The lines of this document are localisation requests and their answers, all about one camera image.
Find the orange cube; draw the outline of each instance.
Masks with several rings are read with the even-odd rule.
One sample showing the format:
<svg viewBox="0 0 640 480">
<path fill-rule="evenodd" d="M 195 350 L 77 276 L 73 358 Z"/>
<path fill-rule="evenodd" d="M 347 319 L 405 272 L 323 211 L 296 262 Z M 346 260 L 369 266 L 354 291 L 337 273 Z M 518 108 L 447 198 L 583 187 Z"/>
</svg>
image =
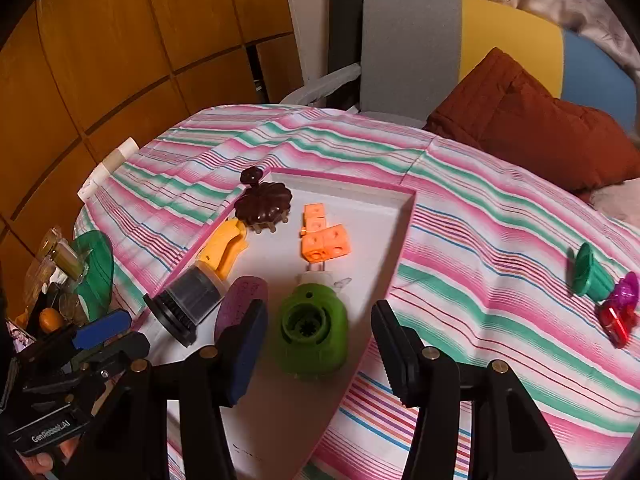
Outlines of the orange cube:
<svg viewBox="0 0 640 480">
<path fill-rule="evenodd" d="M 302 237 L 302 255 L 306 261 L 312 264 L 329 259 L 324 250 L 320 233 L 311 233 Z"/>
<path fill-rule="evenodd" d="M 322 245 L 329 258 L 337 258 L 351 252 L 349 235 L 342 224 L 324 229 L 318 234 L 322 235 Z"/>
<path fill-rule="evenodd" d="M 305 226 L 300 230 L 302 236 L 308 233 L 317 233 L 326 228 L 326 219 L 324 217 L 309 218 L 305 220 Z"/>
<path fill-rule="evenodd" d="M 304 217 L 305 217 L 305 222 L 309 218 L 324 217 L 324 204 L 306 204 Z"/>
</svg>

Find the green cup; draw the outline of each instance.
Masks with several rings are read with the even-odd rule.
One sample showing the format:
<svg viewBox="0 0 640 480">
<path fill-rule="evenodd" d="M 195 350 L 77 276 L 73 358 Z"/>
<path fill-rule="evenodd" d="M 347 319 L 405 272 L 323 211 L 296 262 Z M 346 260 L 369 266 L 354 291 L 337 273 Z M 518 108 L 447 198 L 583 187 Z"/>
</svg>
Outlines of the green cup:
<svg viewBox="0 0 640 480">
<path fill-rule="evenodd" d="M 113 247 L 103 232 L 87 231 L 71 242 L 71 248 L 88 266 L 76 294 L 82 296 L 86 304 L 87 319 L 95 321 L 107 314 L 111 304 Z"/>
<path fill-rule="evenodd" d="M 610 274 L 593 257 L 593 249 L 583 243 L 575 257 L 572 289 L 578 296 L 589 296 L 593 301 L 604 301 L 616 285 Z"/>
</svg>

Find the brown mushroom toy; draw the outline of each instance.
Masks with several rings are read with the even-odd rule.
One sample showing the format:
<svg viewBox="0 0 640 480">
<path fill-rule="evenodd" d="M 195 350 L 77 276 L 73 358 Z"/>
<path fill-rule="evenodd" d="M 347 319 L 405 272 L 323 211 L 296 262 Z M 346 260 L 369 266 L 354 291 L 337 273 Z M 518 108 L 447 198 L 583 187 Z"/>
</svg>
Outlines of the brown mushroom toy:
<svg viewBox="0 0 640 480">
<path fill-rule="evenodd" d="M 240 174 L 240 182 L 249 187 L 236 201 L 236 218 L 258 234 L 265 226 L 274 233 L 277 222 L 289 221 L 291 192 L 281 182 L 260 182 L 262 175 L 256 166 Z"/>
</svg>

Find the striped tablecloth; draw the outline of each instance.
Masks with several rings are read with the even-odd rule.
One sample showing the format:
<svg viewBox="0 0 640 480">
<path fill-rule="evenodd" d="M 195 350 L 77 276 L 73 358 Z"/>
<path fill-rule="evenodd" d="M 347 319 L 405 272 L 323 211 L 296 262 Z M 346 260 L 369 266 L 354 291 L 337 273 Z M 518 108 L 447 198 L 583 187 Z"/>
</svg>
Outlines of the striped tablecloth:
<svg viewBox="0 0 640 480">
<path fill-rule="evenodd" d="M 640 344 L 616 350 L 571 295 L 588 240 L 616 278 L 640 270 L 640 233 L 525 170 L 428 132 L 320 108 L 203 110 L 142 148 L 98 190 L 76 234 L 107 233 L 115 298 L 134 314 L 216 216 L 249 166 L 329 171 L 417 190 L 388 300 L 460 362 L 508 361 L 579 478 L 602 478 L 640 419 Z M 416 410 L 391 394 L 372 343 L 302 478 L 400 478 Z M 468 469 L 463 405 L 456 475 Z"/>
</svg>

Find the blue foam pad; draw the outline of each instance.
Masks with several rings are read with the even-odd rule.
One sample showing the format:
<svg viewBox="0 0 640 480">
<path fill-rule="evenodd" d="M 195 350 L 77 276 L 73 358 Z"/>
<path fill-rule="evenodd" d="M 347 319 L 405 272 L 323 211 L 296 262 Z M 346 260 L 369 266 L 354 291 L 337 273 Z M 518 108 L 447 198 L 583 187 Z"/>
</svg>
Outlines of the blue foam pad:
<svg viewBox="0 0 640 480">
<path fill-rule="evenodd" d="M 96 321 L 78 329 L 73 344 L 78 350 L 88 350 L 125 332 L 131 327 L 131 316 L 126 310 L 114 310 Z"/>
<path fill-rule="evenodd" d="M 564 31 L 561 99 L 611 115 L 626 132 L 636 126 L 636 85 L 596 44 Z"/>
<path fill-rule="evenodd" d="M 258 359 L 260 348 L 264 342 L 264 336 L 267 333 L 268 317 L 264 302 L 261 300 L 253 300 L 247 314 L 249 314 L 253 308 L 258 308 L 258 312 L 249 332 L 242 340 L 242 346 L 239 348 L 238 357 L 232 373 L 233 379 L 227 391 L 227 397 L 232 406 L 246 393 L 249 380 L 251 380 L 251 375 L 254 371 L 255 362 Z"/>
</svg>

